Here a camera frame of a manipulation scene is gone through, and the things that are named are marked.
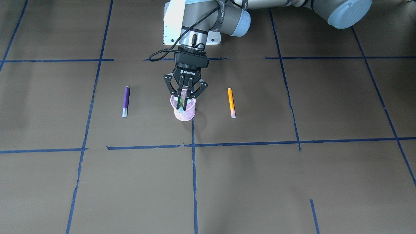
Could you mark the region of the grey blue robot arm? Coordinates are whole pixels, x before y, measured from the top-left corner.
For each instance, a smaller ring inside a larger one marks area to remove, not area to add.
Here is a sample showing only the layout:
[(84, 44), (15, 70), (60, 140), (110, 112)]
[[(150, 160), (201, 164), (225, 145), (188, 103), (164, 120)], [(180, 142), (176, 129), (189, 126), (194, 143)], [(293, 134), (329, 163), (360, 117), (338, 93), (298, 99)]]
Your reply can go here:
[(201, 69), (208, 67), (209, 33), (242, 37), (251, 26), (249, 10), (270, 7), (306, 7), (337, 29), (360, 21), (371, 0), (171, 0), (164, 12), (162, 58), (174, 53), (175, 67), (164, 80), (172, 107), (180, 114), (193, 110), (196, 98), (207, 88)]

